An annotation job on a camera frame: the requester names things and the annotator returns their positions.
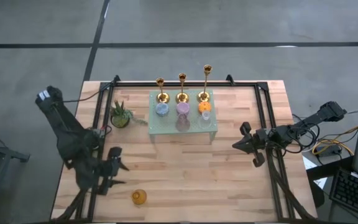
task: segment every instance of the wooden table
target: wooden table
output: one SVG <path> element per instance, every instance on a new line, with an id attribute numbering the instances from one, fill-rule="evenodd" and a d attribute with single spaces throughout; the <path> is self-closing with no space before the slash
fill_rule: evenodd
<path id="1" fill-rule="evenodd" d="M 81 98 L 99 90 L 100 82 L 84 82 Z M 292 124 L 291 109 L 284 82 L 268 81 L 277 125 Z M 114 88 L 113 98 L 137 118 L 148 119 L 150 87 Z M 124 129 L 112 129 L 106 137 L 104 158 L 110 147 L 123 148 L 122 161 L 131 170 L 120 170 L 107 196 L 97 196 L 95 222 L 254 222 L 276 221 L 267 163 L 252 164 L 253 154 L 233 149 L 240 140 L 239 127 L 248 121 L 253 131 L 260 120 L 253 88 L 213 87 L 218 133 L 210 144 L 203 134 L 157 136 L 152 144 L 147 126 L 131 123 Z M 97 95 L 81 101 L 76 118 L 84 126 L 92 125 Z M 269 117 L 264 104 L 267 123 Z M 316 209 L 301 154 L 286 154 L 285 165 L 291 191 L 309 213 Z M 131 201 L 131 192 L 144 189 L 145 204 Z M 75 171 L 62 170 L 52 218 L 69 206 L 78 187 Z M 86 215 L 88 202 L 85 203 Z"/>

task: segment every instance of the gray floor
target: gray floor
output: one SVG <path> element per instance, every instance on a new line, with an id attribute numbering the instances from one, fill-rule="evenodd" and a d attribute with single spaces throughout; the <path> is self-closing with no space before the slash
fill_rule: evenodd
<path id="1" fill-rule="evenodd" d="M 0 0 L 0 44 L 91 43 L 102 4 Z M 101 37 L 101 42 L 208 41 L 358 41 L 358 0 L 112 1 Z M 65 98 L 77 98 L 89 54 L 90 49 L 0 49 L 0 138 L 32 154 L 28 164 L 12 163 L 0 194 L 0 223 L 49 218 L 62 162 L 35 95 L 54 85 Z M 237 80 L 284 80 L 299 116 L 329 100 L 348 111 L 358 109 L 358 47 L 99 49 L 91 80 L 114 75 L 173 80 L 180 72 L 200 80 L 207 63 L 214 67 L 214 80 L 227 74 Z M 339 123 L 322 124 L 322 134 L 356 125 L 358 114 L 347 115 Z M 328 217 L 329 206 L 318 210 L 321 218 Z M 352 219 L 343 215 L 343 220 Z"/>

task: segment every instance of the gold candlestick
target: gold candlestick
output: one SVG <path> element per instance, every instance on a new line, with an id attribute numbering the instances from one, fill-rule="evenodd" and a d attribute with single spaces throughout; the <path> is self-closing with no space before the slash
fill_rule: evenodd
<path id="1" fill-rule="evenodd" d="M 156 79 L 157 85 L 160 87 L 161 93 L 157 95 L 157 101 L 160 103 L 168 103 L 169 102 L 169 95 L 168 93 L 164 93 L 162 91 L 162 87 L 164 86 L 164 79 L 158 78 Z"/>
<path id="2" fill-rule="evenodd" d="M 177 103 L 187 103 L 189 102 L 189 95 L 183 92 L 183 86 L 185 84 L 186 74 L 179 74 L 179 81 L 181 83 L 181 92 L 177 94 L 176 101 Z"/>
<path id="3" fill-rule="evenodd" d="M 197 95 L 197 100 L 199 102 L 208 102 L 209 101 L 209 93 L 206 92 L 206 81 L 207 81 L 208 75 L 211 73 L 211 71 L 212 71 L 212 66 L 210 66 L 210 65 L 204 66 L 204 74 L 205 74 L 204 91 L 200 92 Z"/>

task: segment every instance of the orange object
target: orange object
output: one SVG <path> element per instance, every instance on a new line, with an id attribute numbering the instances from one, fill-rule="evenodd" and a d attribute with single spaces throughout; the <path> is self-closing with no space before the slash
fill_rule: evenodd
<path id="1" fill-rule="evenodd" d="M 209 102 L 201 102 L 198 105 L 198 111 L 200 113 L 203 113 L 203 111 L 211 111 L 212 110 L 212 106 Z"/>
<path id="2" fill-rule="evenodd" d="M 136 205 L 142 205 L 146 202 L 147 194 L 146 191 L 137 189 L 132 193 L 132 201 Z"/>

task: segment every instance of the potted plant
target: potted plant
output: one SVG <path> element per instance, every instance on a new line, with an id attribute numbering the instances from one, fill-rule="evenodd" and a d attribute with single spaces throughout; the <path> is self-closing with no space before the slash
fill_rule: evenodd
<path id="1" fill-rule="evenodd" d="M 110 121 L 114 127 L 125 128 L 130 120 L 133 120 L 138 124 L 147 125 L 146 121 L 135 118 L 132 111 L 125 109 L 124 102 L 120 105 L 117 100 L 114 100 L 114 104 L 116 107 L 111 107 L 110 109 Z"/>

